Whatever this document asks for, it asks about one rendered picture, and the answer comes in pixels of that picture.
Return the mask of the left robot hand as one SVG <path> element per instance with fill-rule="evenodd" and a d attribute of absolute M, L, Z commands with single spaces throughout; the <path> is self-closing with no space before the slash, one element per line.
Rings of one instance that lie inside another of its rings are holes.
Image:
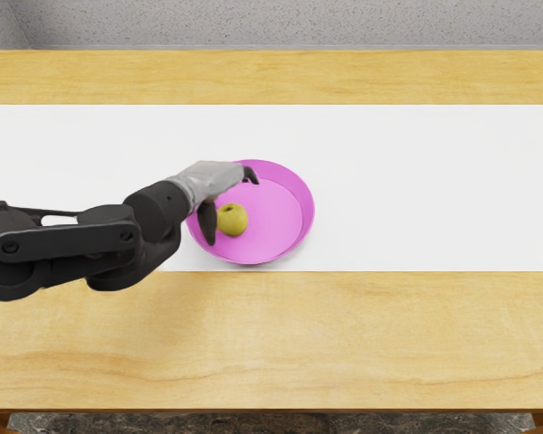
<path fill-rule="evenodd" d="M 253 169 L 234 162 L 199 161 L 167 178 L 186 195 L 209 246 L 215 244 L 217 212 L 214 201 L 240 183 L 259 184 Z"/>

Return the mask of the pink plate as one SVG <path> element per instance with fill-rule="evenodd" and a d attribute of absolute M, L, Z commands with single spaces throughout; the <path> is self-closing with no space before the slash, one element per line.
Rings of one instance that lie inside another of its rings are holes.
<path fill-rule="evenodd" d="M 218 208 L 241 205 L 248 225 L 238 237 L 219 232 L 210 246 L 200 230 L 196 215 L 186 219 L 195 242 L 212 256 L 241 265 L 262 264 L 276 260 L 296 249 L 310 232 L 315 217 L 311 190 L 288 167 L 267 160 L 240 162 L 257 175 L 259 184 L 238 184 L 215 201 Z"/>

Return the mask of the yellow-green apple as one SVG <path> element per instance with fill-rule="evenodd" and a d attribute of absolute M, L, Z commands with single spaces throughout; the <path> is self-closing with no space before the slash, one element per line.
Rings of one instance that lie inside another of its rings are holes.
<path fill-rule="evenodd" d="M 217 229 L 227 236 L 241 236 L 248 221 L 247 211 L 238 203 L 228 203 L 217 210 Z"/>

